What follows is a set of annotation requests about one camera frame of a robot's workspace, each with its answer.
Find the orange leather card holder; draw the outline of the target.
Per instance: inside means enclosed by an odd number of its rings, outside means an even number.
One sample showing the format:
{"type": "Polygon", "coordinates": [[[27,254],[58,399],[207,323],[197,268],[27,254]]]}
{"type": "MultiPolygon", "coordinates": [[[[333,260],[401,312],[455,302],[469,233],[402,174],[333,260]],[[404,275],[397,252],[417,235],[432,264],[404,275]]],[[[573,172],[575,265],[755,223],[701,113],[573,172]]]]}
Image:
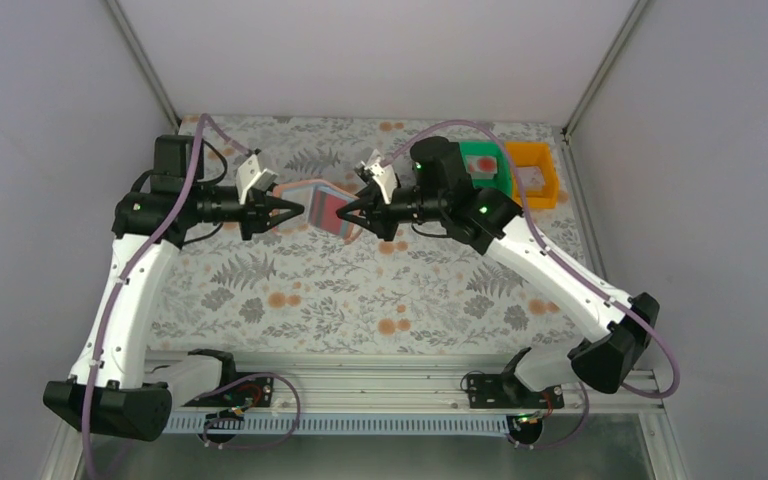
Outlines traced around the orange leather card holder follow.
{"type": "MultiPolygon", "coordinates": [[[[313,190],[315,187],[318,187],[318,186],[331,187],[337,191],[350,195],[352,197],[352,200],[356,198],[354,194],[351,194],[323,179],[311,179],[311,180],[303,180],[298,182],[281,184],[273,190],[273,193],[275,196],[279,196],[281,198],[291,200],[299,204],[303,204],[305,206],[305,212],[306,212],[306,224],[302,227],[313,227],[307,223],[307,217],[308,217],[307,208],[309,207],[309,204],[311,202],[313,190]]],[[[348,238],[341,238],[341,237],[339,238],[343,239],[348,243],[352,243],[359,238],[361,233],[362,231],[357,232],[355,230],[355,226],[352,225],[350,236],[348,238]]]]}

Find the red credit card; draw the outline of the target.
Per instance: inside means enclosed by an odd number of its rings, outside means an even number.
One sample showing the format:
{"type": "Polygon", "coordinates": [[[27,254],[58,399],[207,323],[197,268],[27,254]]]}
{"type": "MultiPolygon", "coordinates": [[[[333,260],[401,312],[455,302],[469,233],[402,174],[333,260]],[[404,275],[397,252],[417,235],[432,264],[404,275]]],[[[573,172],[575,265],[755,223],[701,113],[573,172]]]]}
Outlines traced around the red credit card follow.
{"type": "Polygon", "coordinates": [[[307,208],[307,223],[331,235],[348,238],[352,224],[339,218],[336,211],[351,201],[350,195],[331,187],[315,187],[307,208]]]}

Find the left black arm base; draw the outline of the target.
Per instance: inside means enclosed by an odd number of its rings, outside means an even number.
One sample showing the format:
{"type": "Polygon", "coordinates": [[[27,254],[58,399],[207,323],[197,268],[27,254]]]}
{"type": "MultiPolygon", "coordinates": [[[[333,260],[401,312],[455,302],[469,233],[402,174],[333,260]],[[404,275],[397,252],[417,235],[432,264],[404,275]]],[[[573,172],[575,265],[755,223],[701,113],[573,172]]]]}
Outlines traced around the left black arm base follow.
{"type": "Polygon", "coordinates": [[[164,380],[178,408],[215,409],[199,424],[197,437],[205,445],[220,447],[234,436],[225,431],[240,426],[253,408],[269,407],[275,378],[266,373],[239,372],[229,352],[196,349],[167,369],[164,380]]]}

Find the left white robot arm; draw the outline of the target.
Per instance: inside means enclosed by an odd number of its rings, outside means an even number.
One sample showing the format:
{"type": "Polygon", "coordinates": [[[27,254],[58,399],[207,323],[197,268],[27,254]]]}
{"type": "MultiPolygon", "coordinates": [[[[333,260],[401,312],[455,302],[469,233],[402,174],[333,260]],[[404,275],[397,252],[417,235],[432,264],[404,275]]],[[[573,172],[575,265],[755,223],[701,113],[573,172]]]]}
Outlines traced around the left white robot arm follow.
{"type": "Polygon", "coordinates": [[[191,228],[235,222],[249,240],[305,208],[273,196],[276,175],[255,152],[231,186],[204,180],[203,160],[193,137],[157,137],[148,191],[136,182],[116,206],[108,280],[90,334],[66,379],[48,382],[42,397],[80,432],[153,441],[175,408],[236,375],[232,354],[211,349],[146,373],[147,335],[166,278],[191,228]]]}

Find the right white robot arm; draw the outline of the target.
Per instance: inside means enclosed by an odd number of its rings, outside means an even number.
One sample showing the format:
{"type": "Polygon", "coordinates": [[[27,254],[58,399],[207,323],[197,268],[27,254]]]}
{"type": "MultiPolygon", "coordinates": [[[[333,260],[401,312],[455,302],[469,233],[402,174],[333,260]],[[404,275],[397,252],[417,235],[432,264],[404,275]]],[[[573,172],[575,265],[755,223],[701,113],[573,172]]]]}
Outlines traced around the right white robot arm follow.
{"type": "Polygon", "coordinates": [[[356,169],[365,188],[337,216],[387,241],[402,224],[437,222],[447,238],[512,270],[559,306],[582,339],[518,353],[506,373],[524,388],[580,381],[614,394],[624,387],[652,340],[659,302],[605,282],[530,223],[506,193],[475,186],[459,143],[429,137],[411,147],[410,157],[416,183],[403,186],[381,155],[372,154],[356,169]]]}

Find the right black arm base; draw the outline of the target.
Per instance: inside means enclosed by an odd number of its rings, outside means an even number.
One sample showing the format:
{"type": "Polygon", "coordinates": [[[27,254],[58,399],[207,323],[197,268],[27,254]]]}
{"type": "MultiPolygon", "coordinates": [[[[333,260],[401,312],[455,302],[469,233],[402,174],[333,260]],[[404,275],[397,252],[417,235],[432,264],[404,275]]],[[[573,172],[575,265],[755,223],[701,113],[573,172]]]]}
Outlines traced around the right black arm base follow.
{"type": "Polygon", "coordinates": [[[471,409],[525,410],[506,417],[507,435],[514,446],[534,448],[542,436],[545,419],[563,408],[565,400],[559,385],[532,391],[518,380],[515,368],[530,350],[519,351],[500,373],[467,372],[460,380],[460,389],[467,394],[471,409]]]}

